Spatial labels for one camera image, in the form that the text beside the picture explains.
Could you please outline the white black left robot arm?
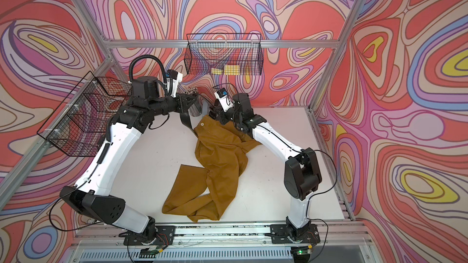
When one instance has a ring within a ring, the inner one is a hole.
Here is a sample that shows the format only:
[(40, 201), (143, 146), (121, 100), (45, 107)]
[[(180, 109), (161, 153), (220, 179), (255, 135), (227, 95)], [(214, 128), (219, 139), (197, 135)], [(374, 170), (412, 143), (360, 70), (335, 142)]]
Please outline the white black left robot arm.
[(130, 149), (147, 129), (153, 128), (157, 116), (177, 113), (181, 123), (192, 128), (188, 111), (197, 97), (178, 93), (182, 73), (166, 70), (162, 61), (151, 54), (134, 58), (128, 73), (132, 86), (129, 101), (108, 119), (97, 155), (74, 186), (62, 188), (59, 199), (81, 215), (149, 242), (157, 234), (154, 218), (133, 209), (124, 199), (111, 196), (113, 182)]

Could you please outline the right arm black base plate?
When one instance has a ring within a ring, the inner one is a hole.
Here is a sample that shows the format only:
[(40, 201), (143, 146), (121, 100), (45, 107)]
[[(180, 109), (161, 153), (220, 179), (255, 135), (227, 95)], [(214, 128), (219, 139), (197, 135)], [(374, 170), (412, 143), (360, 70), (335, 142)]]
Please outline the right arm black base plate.
[(302, 228), (296, 228), (291, 224), (270, 225), (270, 233), (273, 244), (308, 244), (315, 246), (321, 242), (316, 224), (308, 223)]

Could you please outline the black leather belt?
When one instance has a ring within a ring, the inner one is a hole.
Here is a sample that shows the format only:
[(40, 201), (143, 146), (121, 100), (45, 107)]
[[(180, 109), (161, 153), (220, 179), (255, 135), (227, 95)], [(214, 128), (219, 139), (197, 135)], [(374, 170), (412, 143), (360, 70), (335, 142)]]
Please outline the black leather belt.
[(195, 132), (195, 130), (192, 127), (191, 116), (190, 116), (189, 112), (179, 113), (179, 116), (180, 116), (181, 123), (186, 128), (188, 128), (193, 133), (194, 136), (198, 137), (197, 133)]

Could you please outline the mustard brown trousers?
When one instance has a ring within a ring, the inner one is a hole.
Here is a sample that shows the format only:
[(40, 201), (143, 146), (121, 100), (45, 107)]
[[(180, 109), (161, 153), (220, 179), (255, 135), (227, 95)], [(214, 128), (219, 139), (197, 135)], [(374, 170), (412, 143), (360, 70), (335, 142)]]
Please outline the mustard brown trousers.
[(195, 157), (201, 166), (180, 166), (162, 213), (186, 216), (192, 222), (219, 220), (236, 197), (247, 153), (260, 143), (234, 123), (222, 125), (209, 116), (201, 119), (195, 133)]

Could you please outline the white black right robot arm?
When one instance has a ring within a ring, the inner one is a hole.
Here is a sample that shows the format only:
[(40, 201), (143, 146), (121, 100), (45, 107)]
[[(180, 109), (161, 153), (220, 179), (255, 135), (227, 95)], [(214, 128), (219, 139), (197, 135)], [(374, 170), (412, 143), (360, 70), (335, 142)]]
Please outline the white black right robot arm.
[(322, 183), (316, 152), (289, 142), (263, 116), (254, 113), (248, 94), (230, 96), (222, 88), (214, 96), (216, 101), (210, 112), (212, 118), (222, 124), (233, 122), (238, 131), (260, 142), (284, 162), (283, 183), (291, 196), (286, 224), (294, 231), (304, 229), (310, 223), (306, 198)]

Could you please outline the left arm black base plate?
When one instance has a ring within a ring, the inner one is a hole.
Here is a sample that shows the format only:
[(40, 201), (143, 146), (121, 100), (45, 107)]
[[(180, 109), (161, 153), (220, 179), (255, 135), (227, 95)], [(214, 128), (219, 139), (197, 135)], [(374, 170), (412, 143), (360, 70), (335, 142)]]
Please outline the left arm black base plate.
[(127, 231), (123, 234), (125, 246), (170, 246), (175, 238), (174, 225), (150, 226), (142, 233)]

